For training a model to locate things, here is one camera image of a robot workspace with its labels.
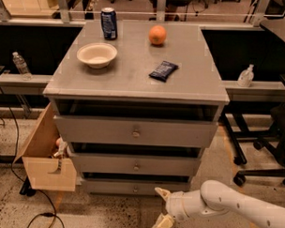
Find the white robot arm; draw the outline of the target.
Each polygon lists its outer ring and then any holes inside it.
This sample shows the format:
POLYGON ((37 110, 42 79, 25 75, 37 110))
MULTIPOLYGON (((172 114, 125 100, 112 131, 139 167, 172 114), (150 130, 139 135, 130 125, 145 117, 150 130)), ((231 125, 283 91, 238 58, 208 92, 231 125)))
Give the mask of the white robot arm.
POLYGON ((166 203, 152 228, 173 228, 190 217, 237 213, 261 228, 285 228, 285 208, 249 197, 216 180, 204 181, 199 190, 170 192, 155 187, 166 203))

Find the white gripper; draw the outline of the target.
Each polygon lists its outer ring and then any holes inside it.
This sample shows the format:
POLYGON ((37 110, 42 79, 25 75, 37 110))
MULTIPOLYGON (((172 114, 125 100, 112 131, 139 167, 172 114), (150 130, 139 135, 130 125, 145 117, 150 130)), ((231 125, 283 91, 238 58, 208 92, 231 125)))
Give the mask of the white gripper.
POLYGON ((191 216, 200 217, 207 208, 198 190, 170 193, 169 190, 155 187, 155 192, 165 200, 168 214, 160 213, 152 228, 173 228, 175 220, 187 220, 191 216))

